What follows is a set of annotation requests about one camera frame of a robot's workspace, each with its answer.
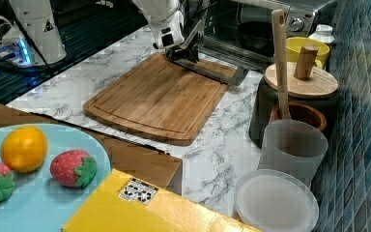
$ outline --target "wooden cutting board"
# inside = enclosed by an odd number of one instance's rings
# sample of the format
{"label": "wooden cutting board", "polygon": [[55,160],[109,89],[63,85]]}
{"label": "wooden cutting board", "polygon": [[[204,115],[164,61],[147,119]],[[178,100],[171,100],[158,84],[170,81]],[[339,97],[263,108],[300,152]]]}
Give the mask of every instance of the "wooden cutting board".
{"label": "wooden cutting board", "polygon": [[[200,61],[198,66],[231,77],[235,70]],[[84,105],[87,116],[120,131],[187,146],[203,128],[228,86],[156,53]]]}

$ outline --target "yellow bowl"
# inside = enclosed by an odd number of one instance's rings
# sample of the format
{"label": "yellow bowl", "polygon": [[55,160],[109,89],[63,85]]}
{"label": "yellow bowl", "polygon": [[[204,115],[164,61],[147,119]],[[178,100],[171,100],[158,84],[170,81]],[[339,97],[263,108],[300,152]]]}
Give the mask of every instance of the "yellow bowl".
{"label": "yellow bowl", "polygon": [[303,45],[315,45],[319,47],[318,54],[316,56],[315,65],[320,69],[323,69],[327,64],[330,49],[329,47],[321,42],[306,38],[306,37],[291,37],[286,41],[287,44],[287,60],[288,62],[297,62],[300,58],[300,49]]}

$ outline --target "marble countertop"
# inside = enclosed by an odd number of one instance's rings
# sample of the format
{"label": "marble countertop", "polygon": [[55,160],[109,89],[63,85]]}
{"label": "marble countertop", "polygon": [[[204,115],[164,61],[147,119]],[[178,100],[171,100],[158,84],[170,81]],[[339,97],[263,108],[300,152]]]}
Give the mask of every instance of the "marble countertop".
{"label": "marble countertop", "polygon": [[[235,184],[243,174],[257,168],[260,157],[260,149],[249,139],[248,128],[262,73],[250,71],[242,85],[230,87],[194,142],[186,147],[114,130],[83,113],[84,102],[156,52],[153,41],[149,27],[140,28],[8,106],[50,115],[170,153],[184,161],[183,197],[231,217]],[[201,58],[229,65],[204,55]]]}

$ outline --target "orange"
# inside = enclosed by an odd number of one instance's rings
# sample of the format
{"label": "orange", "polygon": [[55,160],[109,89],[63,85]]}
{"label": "orange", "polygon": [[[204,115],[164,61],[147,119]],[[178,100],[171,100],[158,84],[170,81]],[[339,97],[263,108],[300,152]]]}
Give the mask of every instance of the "orange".
{"label": "orange", "polygon": [[10,132],[1,144],[1,159],[11,170],[30,172],[43,163],[47,140],[37,127],[25,126]]}

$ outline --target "blue tile wall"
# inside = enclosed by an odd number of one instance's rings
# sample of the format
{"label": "blue tile wall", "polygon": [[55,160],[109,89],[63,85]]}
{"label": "blue tile wall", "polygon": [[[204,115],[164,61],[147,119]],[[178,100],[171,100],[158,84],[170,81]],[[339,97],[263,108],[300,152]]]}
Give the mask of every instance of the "blue tile wall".
{"label": "blue tile wall", "polygon": [[315,231],[371,232],[371,0],[338,0],[329,72],[340,102],[329,149],[312,182]]}

